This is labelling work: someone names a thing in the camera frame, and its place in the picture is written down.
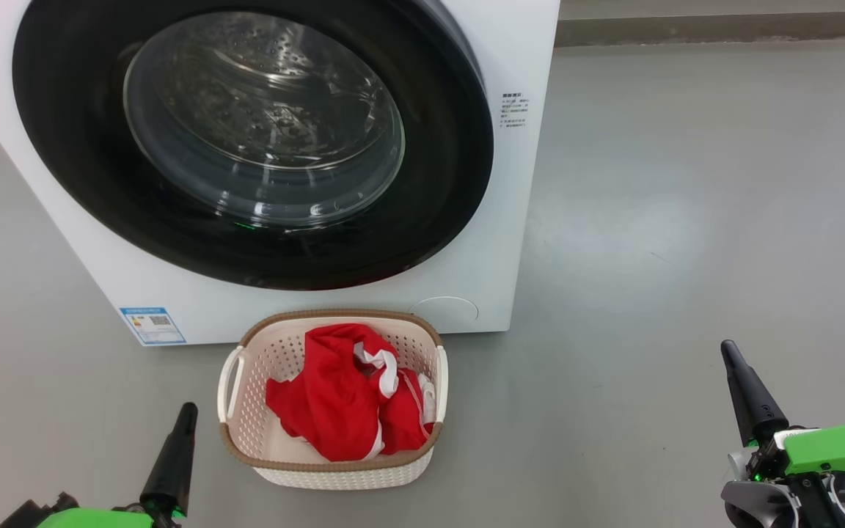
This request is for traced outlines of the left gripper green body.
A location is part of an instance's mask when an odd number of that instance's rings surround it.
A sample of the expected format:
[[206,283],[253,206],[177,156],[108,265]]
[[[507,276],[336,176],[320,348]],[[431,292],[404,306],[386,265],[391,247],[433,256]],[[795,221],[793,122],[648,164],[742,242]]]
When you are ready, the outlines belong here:
[[160,502],[132,502],[124,507],[80,507],[61,492],[52,505],[25,501],[0,522],[0,527],[185,527],[186,512]]

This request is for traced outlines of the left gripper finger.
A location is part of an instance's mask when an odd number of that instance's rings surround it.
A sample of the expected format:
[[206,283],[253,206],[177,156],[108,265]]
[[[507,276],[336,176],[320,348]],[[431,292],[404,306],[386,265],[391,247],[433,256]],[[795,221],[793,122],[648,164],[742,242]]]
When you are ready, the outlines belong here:
[[185,517],[190,504],[198,408],[184,403],[145,482],[139,502],[151,518]]

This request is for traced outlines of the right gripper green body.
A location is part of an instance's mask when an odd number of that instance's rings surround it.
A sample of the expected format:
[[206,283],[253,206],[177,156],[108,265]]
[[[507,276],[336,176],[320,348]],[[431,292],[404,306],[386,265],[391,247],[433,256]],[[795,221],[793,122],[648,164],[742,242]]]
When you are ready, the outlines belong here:
[[845,425],[779,431],[748,458],[754,482],[825,472],[845,472]]

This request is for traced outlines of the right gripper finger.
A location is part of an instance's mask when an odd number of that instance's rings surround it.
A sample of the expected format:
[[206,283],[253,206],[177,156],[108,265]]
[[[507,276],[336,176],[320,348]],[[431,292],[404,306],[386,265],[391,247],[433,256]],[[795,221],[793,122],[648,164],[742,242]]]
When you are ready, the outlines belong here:
[[745,361],[738,345],[731,339],[724,340],[720,352],[742,444],[765,444],[779,431],[788,429],[787,417],[755,369]]

